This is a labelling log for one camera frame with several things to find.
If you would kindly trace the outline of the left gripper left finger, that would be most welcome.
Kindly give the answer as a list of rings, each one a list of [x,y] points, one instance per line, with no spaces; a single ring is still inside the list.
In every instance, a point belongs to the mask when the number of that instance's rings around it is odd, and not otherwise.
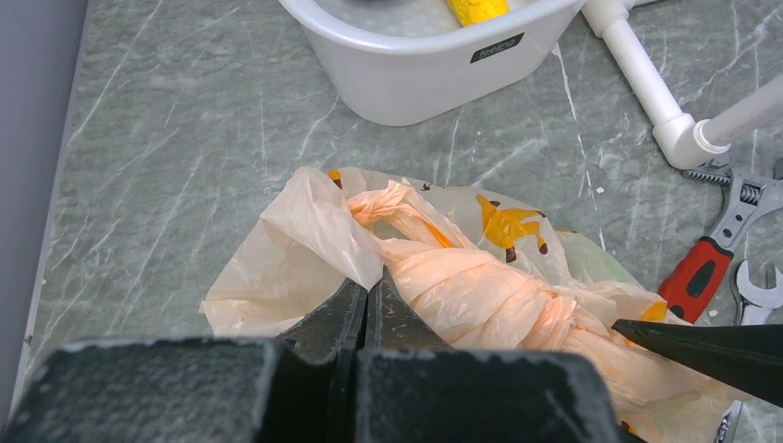
[[[279,334],[281,367],[351,367],[363,342],[368,291],[345,280],[327,300]]]

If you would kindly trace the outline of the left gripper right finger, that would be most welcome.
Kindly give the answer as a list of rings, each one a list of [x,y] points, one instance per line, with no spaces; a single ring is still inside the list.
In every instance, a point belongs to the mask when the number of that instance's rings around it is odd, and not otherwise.
[[[405,302],[387,267],[383,267],[381,279],[368,293],[366,317],[368,348],[452,348]]]

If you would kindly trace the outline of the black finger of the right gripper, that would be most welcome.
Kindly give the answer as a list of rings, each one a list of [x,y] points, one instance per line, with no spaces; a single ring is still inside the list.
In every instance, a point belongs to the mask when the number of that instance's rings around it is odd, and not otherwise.
[[[612,328],[649,351],[782,406],[780,324],[701,327],[619,319]]]

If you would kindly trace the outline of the translucent orange plastic bag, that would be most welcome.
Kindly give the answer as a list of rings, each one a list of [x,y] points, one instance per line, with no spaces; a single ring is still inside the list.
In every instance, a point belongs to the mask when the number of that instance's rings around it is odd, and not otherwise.
[[[458,348],[577,353],[620,420],[649,442],[710,442],[742,393],[648,351],[618,319],[676,317],[611,254],[527,204],[480,188],[355,167],[297,169],[199,310],[218,336],[275,335],[388,270],[403,300]]]

